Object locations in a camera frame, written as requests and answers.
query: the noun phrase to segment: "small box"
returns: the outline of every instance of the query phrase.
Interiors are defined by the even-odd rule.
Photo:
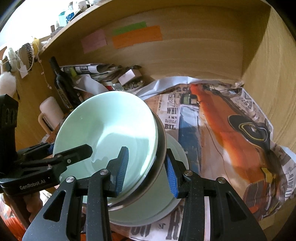
[[[122,76],[120,76],[118,78],[118,81],[121,85],[125,85],[126,83],[140,76],[142,76],[140,71],[138,71],[137,69],[130,69],[129,71],[124,73]]]

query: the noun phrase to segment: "orange car illustration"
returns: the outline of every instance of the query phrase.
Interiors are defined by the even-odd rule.
[[[227,151],[234,172],[247,183],[244,202],[261,219],[268,214],[267,205],[276,194],[276,175],[268,156],[269,130],[209,85],[191,85],[190,90],[219,145]]]

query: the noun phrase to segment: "black bottle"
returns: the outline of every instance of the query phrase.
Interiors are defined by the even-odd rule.
[[[71,78],[67,73],[61,71],[55,57],[51,57],[49,62],[56,75],[54,85],[64,105],[70,110],[75,109],[81,104],[81,101],[78,97],[78,91],[73,88]]]

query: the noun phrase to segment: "green sticky note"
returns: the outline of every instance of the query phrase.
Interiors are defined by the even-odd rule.
[[[140,28],[146,28],[146,27],[147,27],[146,22],[133,23],[133,24],[121,27],[121,28],[114,29],[112,31],[112,35],[116,36],[116,35],[127,33],[129,31],[137,30]]]

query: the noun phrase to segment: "pink sticky note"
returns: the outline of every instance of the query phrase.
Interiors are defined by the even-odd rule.
[[[99,29],[92,34],[86,36],[81,40],[82,48],[84,53],[94,51],[100,47],[106,46],[106,38],[104,30]]]

